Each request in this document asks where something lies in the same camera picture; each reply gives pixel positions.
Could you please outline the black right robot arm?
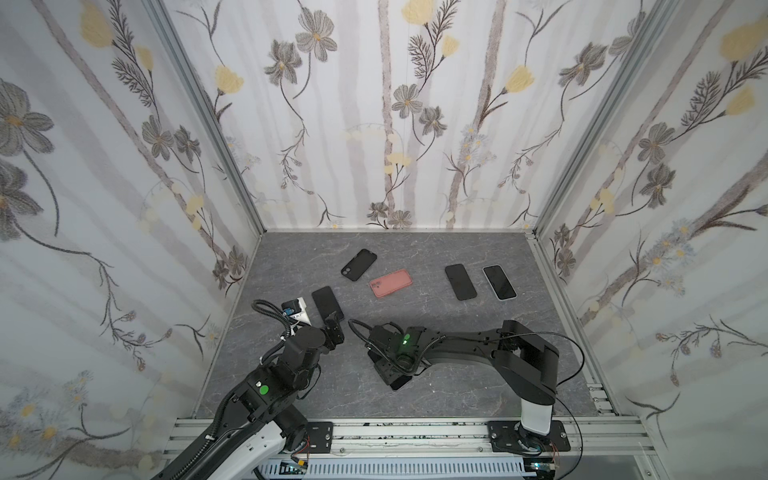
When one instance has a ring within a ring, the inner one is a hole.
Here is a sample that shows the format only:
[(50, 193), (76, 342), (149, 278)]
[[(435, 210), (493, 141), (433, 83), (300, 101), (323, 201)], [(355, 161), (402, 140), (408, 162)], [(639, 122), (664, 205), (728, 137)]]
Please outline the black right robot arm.
[(521, 400), (521, 428), (539, 437), (551, 431), (557, 396), (560, 352), (518, 321), (478, 332), (442, 332), (426, 327), (405, 329), (376, 325), (360, 333), (380, 378), (398, 390), (439, 363), (478, 363), (493, 368)]

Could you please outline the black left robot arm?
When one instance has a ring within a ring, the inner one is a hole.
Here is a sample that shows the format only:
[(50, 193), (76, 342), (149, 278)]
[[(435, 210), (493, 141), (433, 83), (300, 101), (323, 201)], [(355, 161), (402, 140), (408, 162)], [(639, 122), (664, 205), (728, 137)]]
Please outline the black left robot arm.
[(260, 364), (219, 403), (208, 427), (157, 479), (244, 479), (272, 456), (307, 442), (307, 419), (294, 406), (310, 388), (320, 356), (344, 341), (339, 321), (301, 325), (282, 350)]

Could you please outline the purple-edged phone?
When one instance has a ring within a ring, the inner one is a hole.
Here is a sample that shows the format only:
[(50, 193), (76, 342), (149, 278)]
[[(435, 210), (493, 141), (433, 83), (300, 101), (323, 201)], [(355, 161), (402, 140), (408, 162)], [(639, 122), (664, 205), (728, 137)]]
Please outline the purple-edged phone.
[(393, 390), (397, 391), (409, 383), (413, 379), (410, 375), (403, 375), (400, 373), (393, 373), (386, 376), (386, 384)]
[(499, 301), (507, 301), (517, 297), (516, 290), (500, 265), (484, 267), (483, 274)]

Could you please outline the pink phone case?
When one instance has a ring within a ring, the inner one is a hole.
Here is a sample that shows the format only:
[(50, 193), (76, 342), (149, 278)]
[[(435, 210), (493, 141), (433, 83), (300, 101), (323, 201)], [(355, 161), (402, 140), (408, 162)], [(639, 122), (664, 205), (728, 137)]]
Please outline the pink phone case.
[(412, 278), (405, 269), (389, 273), (369, 283), (376, 298), (384, 298), (411, 285)]

